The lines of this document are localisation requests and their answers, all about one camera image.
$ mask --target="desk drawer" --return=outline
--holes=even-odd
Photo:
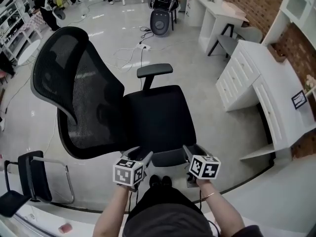
[[[222,75],[219,77],[216,87],[226,110],[236,99],[232,90],[230,79],[226,76],[226,73],[222,73]]]
[[[236,71],[239,72],[246,86],[250,86],[259,77],[259,71],[240,44],[236,47],[231,59],[236,62]]]
[[[246,90],[247,86],[244,82],[242,75],[239,72],[240,68],[238,67],[237,62],[235,59],[231,59],[227,64],[223,73],[226,74],[226,77],[229,79],[231,83],[232,91],[236,98],[242,95]]]
[[[278,113],[274,99],[261,77],[253,83],[253,87],[265,113],[275,150],[281,149],[286,143],[286,138],[280,114]]]

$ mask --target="white desk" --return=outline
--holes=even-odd
[[[297,110],[292,103],[291,98],[303,87],[291,64],[276,62],[261,44],[239,41],[216,87],[226,111],[260,102],[267,119],[273,144],[241,159],[289,148],[315,126],[309,103]]]
[[[221,3],[208,0],[187,0],[185,23],[189,26],[202,26],[198,42],[205,53],[209,53],[217,41],[217,35],[222,33],[227,24],[241,26],[243,21],[248,22],[245,17],[226,11]],[[225,54],[220,45],[213,51],[213,54],[219,53]]]

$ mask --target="red brick wall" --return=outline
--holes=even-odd
[[[237,5],[247,13],[251,26],[259,28],[264,35],[272,25],[282,0],[225,0]],[[306,75],[316,78],[316,51],[295,24],[290,24],[276,44],[276,48],[288,58],[302,85]],[[316,102],[311,99],[316,116]],[[316,154],[316,131],[304,135],[292,147],[293,157]]]

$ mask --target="black chair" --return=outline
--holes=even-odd
[[[64,166],[72,195],[71,200],[53,200],[47,182],[44,162],[58,163]],[[23,194],[10,189],[7,172],[10,164],[18,165]],[[4,175],[7,192],[0,197],[0,215],[4,217],[12,217],[28,200],[45,203],[73,203],[75,201],[67,166],[60,161],[43,158],[42,151],[19,156],[18,162],[4,161]]]
[[[182,146],[193,146],[196,134],[179,86],[150,89],[154,76],[172,72],[170,64],[139,68],[137,77],[146,78],[143,90],[123,96],[123,84],[104,64],[87,33],[63,27],[39,52],[31,89],[58,108],[60,138],[74,158],[140,146],[143,153],[154,152],[155,166],[174,166],[185,163]]]

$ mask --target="gray floor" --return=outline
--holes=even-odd
[[[112,54],[119,48],[134,48],[141,40],[140,26],[149,26],[151,11],[140,0],[126,0],[126,5],[116,2],[109,5],[99,0],[84,0],[79,6],[65,10],[66,20],[63,26],[72,25],[83,28],[90,34],[104,62],[114,65]],[[208,57],[198,45],[199,28],[184,24],[184,14],[179,14],[175,31],[167,38],[152,37],[144,41],[152,49],[162,49],[168,45],[184,41],[161,51],[144,51],[142,65],[170,63],[174,73],[157,76],[153,87],[177,84],[181,86],[194,122],[197,142],[217,156],[222,162],[217,180],[213,183],[219,190],[225,190],[252,177],[268,166],[268,156],[240,161],[239,158],[267,143],[262,121],[256,108],[224,112],[215,83],[222,73],[227,60],[224,56]],[[51,35],[46,31],[44,39]],[[131,50],[122,50],[117,57],[129,59]],[[124,84],[125,94],[140,89],[140,80],[136,77],[140,67],[141,50],[135,50],[131,60],[133,67],[126,73],[109,66],[113,74]],[[117,66],[125,62],[118,60]],[[28,79],[30,70],[19,68],[19,73],[7,87],[1,109]],[[57,124],[56,108],[36,98],[30,90],[29,82],[10,102],[6,115],[6,129],[0,134],[0,153],[10,160],[16,160],[29,151],[46,151],[46,158],[62,160],[68,164],[72,183],[76,193],[74,206],[102,210],[107,204],[115,185],[112,182],[112,164],[120,156],[114,152],[90,160],[77,160],[67,154],[63,148]],[[186,188],[184,165],[170,168],[149,167],[149,174],[169,175],[174,186],[191,200],[199,198],[197,189]],[[52,190],[65,197],[67,186],[62,169],[48,164],[46,166]],[[140,185],[139,198],[148,188],[148,179]]]

